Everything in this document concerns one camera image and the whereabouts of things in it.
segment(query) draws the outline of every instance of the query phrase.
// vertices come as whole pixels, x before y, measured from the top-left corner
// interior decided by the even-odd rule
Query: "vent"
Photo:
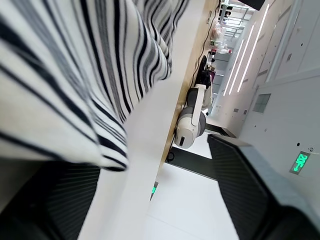
[[[271,94],[260,94],[255,102],[255,105],[253,107],[253,111],[257,113],[264,113],[267,103],[269,101]]]

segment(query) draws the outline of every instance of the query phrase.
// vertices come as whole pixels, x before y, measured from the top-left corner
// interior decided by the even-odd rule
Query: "led strip light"
[[[245,69],[244,69],[244,72],[243,72],[243,75],[242,75],[242,78],[241,78],[241,81],[240,81],[238,90],[236,91],[237,93],[240,92],[242,83],[244,82],[244,79],[245,79],[245,76],[246,76],[246,73],[247,73],[249,64],[250,64],[250,62],[251,62],[251,58],[252,58],[252,56],[253,56],[253,54],[254,54],[254,51],[255,51],[255,48],[256,48],[256,45],[257,45],[257,42],[258,42],[258,39],[259,39],[261,30],[262,30],[262,27],[263,27],[263,25],[264,25],[264,22],[265,22],[265,19],[266,19],[268,10],[269,10],[269,4],[266,6],[266,9],[265,9],[265,12],[264,12],[264,15],[263,15],[263,18],[262,18],[262,22],[261,22],[261,24],[260,24],[260,28],[259,28],[258,34],[256,35],[256,38],[255,38],[255,41],[254,41],[254,45],[253,45],[252,51],[251,51],[251,53],[250,53],[250,57],[249,57],[248,63],[247,63],[246,66],[245,66]]]
[[[251,30],[250,30],[250,33],[249,33],[249,37],[248,37],[248,39],[247,39],[247,41],[246,41],[246,44],[245,44],[245,47],[244,47],[244,50],[243,50],[243,53],[242,53],[242,56],[241,56],[241,59],[240,59],[240,62],[239,62],[239,66],[238,66],[238,68],[237,68],[237,70],[236,70],[236,72],[235,72],[235,75],[234,75],[234,79],[233,79],[233,82],[232,82],[232,85],[231,85],[231,88],[230,88],[230,91],[229,91],[229,95],[231,95],[232,89],[234,88],[235,81],[236,81],[236,78],[237,78],[237,76],[238,76],[238,73],[239,73],[239,70],[240,70],[242,61],[243,61],[243,59],[244,59],[244,56],[245,56],[245,54],[246,54],[247,47],[248,47],[248,44],[249,44],[249,42],[250,42],[250,38],[251,38],[252,32],[253,32],[253,30],[254,30],[254,27],[255,27],[255,25],[252,25]]]
[[[226,93],[227,93],[227,89],[228,89],[228,87],[229,87],[229,83],[230,83],[230,80],[231,80],[231,76],[232,76],[232,74],[234,73],[234,69],[235,69],[235,66],[236,66],[236,64],[237,64],[237,60],[238,60],[238,57],[239,57],[239,54],[240,54],[240,51],[241,51],[241,48],[242,48],[242,44],[243,44],[243,43],[244,43],[244,40],[242,39],[241,45],[240,45],[240,47],[239,47],[239,51],[238,51],[238,53],[236,54],[236,57],[235,57],[235,61],[234,61],[234,64],[233,64],[233,67],[232,67],[232,70],[231,70],[231,73],[230,73],[228,82],[226,83],[226,87],[225,87],[225,91],[224,91],[224,93],[223,93],[223,96],[225,96]]]

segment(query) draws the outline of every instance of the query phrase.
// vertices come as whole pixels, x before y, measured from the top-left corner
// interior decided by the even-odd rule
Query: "person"
[[[230,16],[230,15],[231,15],[231,12],[230,12],[230,11],[225,11],[225,14],[224,14],[224,17],[225,17],[225,18],[227,18],[227,17]]]
[[[128,166],[124,122],[172,69],[188,0],[2,0],[0,158]]]

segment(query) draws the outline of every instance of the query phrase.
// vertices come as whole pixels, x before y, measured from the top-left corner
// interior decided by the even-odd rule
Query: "white floor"
[[[165,163],[143,240],[237,240],[218,182]]]

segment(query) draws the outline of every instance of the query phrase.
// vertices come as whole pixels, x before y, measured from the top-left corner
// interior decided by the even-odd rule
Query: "black object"
[[[239,1],[256,10],[260,10],[262,5],[265,3],[265,0],[239,0]]]
[[[50,161],[0,215],[0,239],[76,240],[96,192],[100,168]]]
[[[215,167],[211,158],[200,156],[177,147],[172,147],[169,154],[170,153],[174,155],[174,160],[171,161],[167,158],[167,163],[211,179],[216,179]]]
[[[240,240],[320,239],[318,216],[253,146],[218,135],[210,135],[208,143]]]
[[[196,74],[196,78],[195,78],[195,81],[194,81],[194,86],[196,84],[200,84],[201,83],[202,72],[205,70],[206,64],[207,64],[207,57],[205,55],[203,55],[203,57],[201,59],[201,62],[200,62],[200,65],[199,65],[198,72]]]

